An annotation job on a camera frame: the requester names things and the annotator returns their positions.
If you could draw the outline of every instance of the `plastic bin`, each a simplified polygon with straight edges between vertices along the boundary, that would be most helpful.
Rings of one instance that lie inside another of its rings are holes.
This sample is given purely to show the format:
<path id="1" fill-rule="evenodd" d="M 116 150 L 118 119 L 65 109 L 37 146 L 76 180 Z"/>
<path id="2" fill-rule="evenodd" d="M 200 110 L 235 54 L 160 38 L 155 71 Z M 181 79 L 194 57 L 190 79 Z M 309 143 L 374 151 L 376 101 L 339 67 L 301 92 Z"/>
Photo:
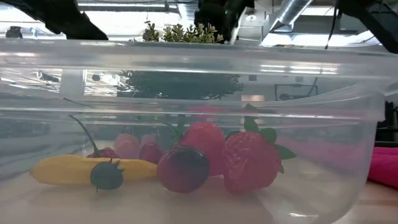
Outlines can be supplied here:
<path id="1" fill-rule="evenodd" d="M 0 49 L 7 224 L 332 223 L 366 181 L 398 62 L 195 44 L 0 40 Z M 48 91 L 18 82 L 47 70 L 62 73 L 42 79 Z M 132 75 L 133 93 L 89 95 L 93 70 Z M 121 175 L 110 159 L 85 157 L 93 146 L 73 118 L 127 158 L 112 161 Z M 159 166 L 137 160 L 153 141 Z"/>

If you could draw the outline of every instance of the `yellow banana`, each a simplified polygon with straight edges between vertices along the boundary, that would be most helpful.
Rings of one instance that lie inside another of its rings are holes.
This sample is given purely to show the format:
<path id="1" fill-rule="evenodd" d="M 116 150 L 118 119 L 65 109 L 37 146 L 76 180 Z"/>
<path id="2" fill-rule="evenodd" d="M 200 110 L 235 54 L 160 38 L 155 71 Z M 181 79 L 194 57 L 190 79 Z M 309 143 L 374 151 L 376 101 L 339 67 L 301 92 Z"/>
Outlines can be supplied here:
<path id="1" fill-rule="evenodd" d="M 41 184 L 87 185 L 91 170 L 99 162 L 109 162 L 109 158 L 87 158 L 76 155 L 61 155 L 41 160 L 31 170 L 31 176 Z M 124 169 L 125 182 L 156 176 L 156 165 L 139 159 L 113 159 L 120 161 L 119 169 Z"/>

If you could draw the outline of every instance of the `pink towel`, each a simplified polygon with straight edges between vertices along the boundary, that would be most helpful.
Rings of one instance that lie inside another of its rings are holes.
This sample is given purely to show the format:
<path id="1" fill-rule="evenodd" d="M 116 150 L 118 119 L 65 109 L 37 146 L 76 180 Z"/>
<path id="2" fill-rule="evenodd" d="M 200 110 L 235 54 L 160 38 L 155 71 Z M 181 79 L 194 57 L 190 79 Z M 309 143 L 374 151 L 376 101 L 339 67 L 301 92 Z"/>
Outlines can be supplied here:
<path id="1" fill-rule="evenodd" d="M 398 148 L 375 147 L 368 178 L 398 188 Z"/>

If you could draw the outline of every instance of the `dark cherry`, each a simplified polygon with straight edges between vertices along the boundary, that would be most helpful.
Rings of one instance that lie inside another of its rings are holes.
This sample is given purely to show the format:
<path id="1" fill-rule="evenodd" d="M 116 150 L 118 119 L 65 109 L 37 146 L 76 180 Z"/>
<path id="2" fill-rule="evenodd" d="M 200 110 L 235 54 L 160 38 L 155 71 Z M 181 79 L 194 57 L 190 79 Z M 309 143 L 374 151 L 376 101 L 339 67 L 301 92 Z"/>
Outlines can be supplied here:
<path id="1" fill-rule="evenodd" d="M 162 157 L 162 152 L 156 142 L 145 143 L 139 152 L 139 159 L 157 164 Z"/>
<path id="2" fill-rule="evenodd" d="M 173 192 L 190 193 L 201 187 L 210 174 L 210 162 L 194 147 L 174 146 L 160 158 L 156 175 Z"/>
<path id="3" fill-rule="evenodd" d="M 119 158 L 119 156 L 116 154 L 116 152 L 113 149 L 111 149 L 110 147 L 106 147 L 104 149 L 99 150 L 97 145 L 94 142 L 93 137 L 88 132 L 85 125 L 79 119 L 75 118 L 73 115 L 69 115 L 69 117 L 74 119 L 80 125 L 80 127 L 84 130 L 88 139 L 90 140 L 91 145 L 93 145 L 94 152 L 91 153 L 90 155 L 88 155 L 87 157 L 89 157 L 89 158 L 114 158 L 114 159 Z"/>
<path id="4" fill-rule="evenodd" d="M 120 161 L 112 163 L 112 159 L 109 162 L 99 162 L 91 170 L 90 182 L 97 189 L 100 190 L 114 190 L 118 189 L 123 183 L 123 170 L 119 169 Z"/>

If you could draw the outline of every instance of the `cherry stem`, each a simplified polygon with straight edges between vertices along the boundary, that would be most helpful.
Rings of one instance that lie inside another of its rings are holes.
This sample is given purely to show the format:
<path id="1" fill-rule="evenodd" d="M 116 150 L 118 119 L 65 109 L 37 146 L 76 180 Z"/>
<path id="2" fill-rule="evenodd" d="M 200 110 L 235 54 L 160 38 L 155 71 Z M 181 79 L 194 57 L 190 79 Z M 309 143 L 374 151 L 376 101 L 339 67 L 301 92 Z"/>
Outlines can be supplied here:
<path id="1" fill-rule="evenodd" d="M 94 157 L 97 157 L 97 158 L 101 157 L 100 150 L 98 149 L 97 145 L 94 142 L 93 137 L 90 135 L 90 133 L 88 132 L 88 130 L 85 127 L 85 125 L 79 119 L 75 118 L 73 115 L 69 115 L 69 117 L 71 117 L 71 119 L 74 119 L 81 126 L 81 128 L 83 128 L 84 132 L 86 133 L 88 139 L 91 142 L 91 145 L 93 145 Z"/>

